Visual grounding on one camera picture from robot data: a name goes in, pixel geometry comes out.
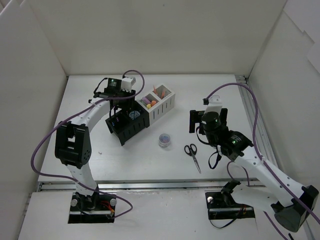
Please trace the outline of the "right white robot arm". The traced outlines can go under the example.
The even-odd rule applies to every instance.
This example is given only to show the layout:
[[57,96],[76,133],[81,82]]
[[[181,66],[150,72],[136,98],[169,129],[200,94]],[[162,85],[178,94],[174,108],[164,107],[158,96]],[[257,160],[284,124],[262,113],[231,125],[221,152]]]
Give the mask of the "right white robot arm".
[[227,114],[226,108],[221,112],[191,110],[189,132],[205,135],[205,145],[215,148],[217,161],[228,158],[263,183],[268,192],[231,180],[221,190],[222,202],[227,206],[245,204],[273,214],[286,230],[298,232],[313,212],[319,191],[295,181],[266,158],[259,158],[249,138],[227,127]]

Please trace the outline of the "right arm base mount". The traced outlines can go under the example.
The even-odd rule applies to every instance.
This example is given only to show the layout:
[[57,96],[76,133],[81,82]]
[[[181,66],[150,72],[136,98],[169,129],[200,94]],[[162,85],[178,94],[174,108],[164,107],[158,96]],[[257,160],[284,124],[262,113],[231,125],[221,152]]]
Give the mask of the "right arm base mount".
[[252,206],[236,203],[231,196],[239,185],[242,185],[239,181],[231,180],[222,190],[205,193],[208,220],[215,229],[225,229],[236,220],[256,218]]

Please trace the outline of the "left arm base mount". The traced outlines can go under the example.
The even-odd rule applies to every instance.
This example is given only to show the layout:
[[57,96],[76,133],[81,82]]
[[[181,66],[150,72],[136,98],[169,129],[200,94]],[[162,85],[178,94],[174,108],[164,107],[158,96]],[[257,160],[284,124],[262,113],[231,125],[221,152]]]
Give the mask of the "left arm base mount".
[[68,224],[109,224],[115,221],[116,195],[94,192],[84,196],[72,194]]

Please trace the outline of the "black handled scissors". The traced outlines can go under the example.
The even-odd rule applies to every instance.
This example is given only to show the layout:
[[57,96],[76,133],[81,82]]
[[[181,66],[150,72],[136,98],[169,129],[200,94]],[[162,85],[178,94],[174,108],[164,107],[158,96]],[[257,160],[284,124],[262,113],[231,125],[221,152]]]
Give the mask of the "black handled scissors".
[[184,152],[187,155],[189,155],[190,157],[192,157],[193,162],[194,162],[198,172],[201,174],[202,173],[201,172],[201,168],[200,168],[198,160],[196,158],[197,151],[198,151],[197,146],[195,144],[193,144],[193,143],[187,144],[187,145],[184,146]]

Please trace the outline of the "purple highlighter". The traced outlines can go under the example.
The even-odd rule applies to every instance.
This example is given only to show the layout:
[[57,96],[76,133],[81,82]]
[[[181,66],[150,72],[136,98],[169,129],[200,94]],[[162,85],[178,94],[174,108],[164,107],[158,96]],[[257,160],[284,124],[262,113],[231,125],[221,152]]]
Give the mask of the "purple highlighter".
[[148,105],[148,104],[151,103],[151,102],[150,102],[147,98],[145,98],[145,97],[143,97],[143,98],[141,99],[141,101],[142,101],[145,105]]

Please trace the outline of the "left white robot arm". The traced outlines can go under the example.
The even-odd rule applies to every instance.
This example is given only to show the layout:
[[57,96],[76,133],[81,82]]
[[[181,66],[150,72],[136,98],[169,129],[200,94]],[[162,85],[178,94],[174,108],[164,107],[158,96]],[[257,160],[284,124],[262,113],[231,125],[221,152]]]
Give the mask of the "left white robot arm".
[[123,76],[121,79],[106,77],[107,85],[103,91],[96,88],[91,108],[62,124],[56,130],[54,155],[70,171],[75,179],[76,193],[82,197],[82,204],[89,210],[96,209],[100,197],[95,190],[98,184],[93,179],[89,160],[92,154],[90,132],[96,124],[110,112],[114,105],[127,106],[134,98],[136,91],[132,89],[136,83],[135,77]]

